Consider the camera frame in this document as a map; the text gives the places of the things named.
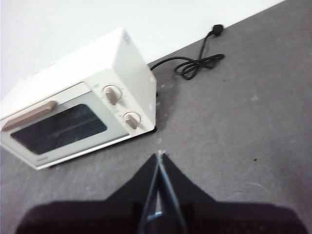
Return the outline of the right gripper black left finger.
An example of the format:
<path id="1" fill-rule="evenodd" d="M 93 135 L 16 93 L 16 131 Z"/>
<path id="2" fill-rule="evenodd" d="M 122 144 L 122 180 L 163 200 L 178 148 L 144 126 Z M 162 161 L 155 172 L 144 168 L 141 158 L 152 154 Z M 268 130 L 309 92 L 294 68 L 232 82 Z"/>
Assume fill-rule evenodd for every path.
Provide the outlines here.
<path id="1" fill-rule="evenodd" d="M 31 208 L 18 234 L 135 233 L 156 169 L 152 155 L 123 186 L 104 200 L 54 201 Z"/>

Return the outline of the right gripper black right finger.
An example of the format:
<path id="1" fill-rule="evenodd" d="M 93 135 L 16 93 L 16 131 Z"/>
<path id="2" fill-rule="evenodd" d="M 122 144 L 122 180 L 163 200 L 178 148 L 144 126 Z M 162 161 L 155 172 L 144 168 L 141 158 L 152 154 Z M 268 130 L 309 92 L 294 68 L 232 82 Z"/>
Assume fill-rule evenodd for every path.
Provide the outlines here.
<path id="1" fill-rule="evenodd" d="M 217 201 L 194 184 L 166 154 L 162 168 L 190 234 L 306 234 L 298 215 L 270 203 Z"/>

